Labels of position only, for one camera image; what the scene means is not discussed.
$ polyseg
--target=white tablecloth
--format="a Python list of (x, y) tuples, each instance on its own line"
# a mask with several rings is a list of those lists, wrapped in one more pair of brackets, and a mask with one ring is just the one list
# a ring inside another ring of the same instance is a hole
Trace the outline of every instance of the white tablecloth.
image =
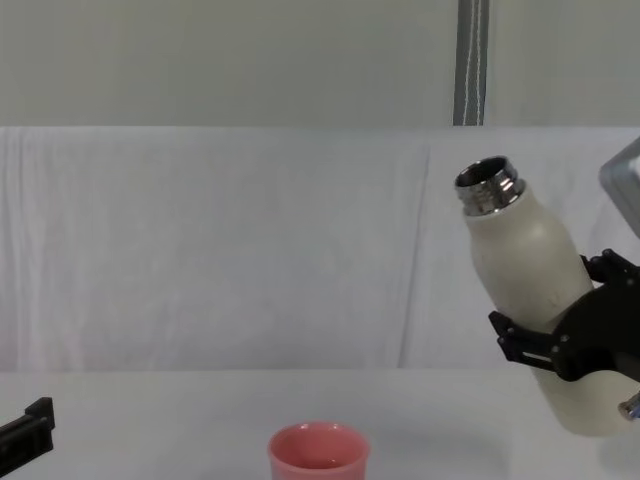
[(54, 398), (55, 449), (12, 480), (261, 480), (283, 425), (347, 422), (368, 480), (637, 479), (640, 431), (572, 436), (529, 372), (221, 371), (0, 375), (0, 420)]

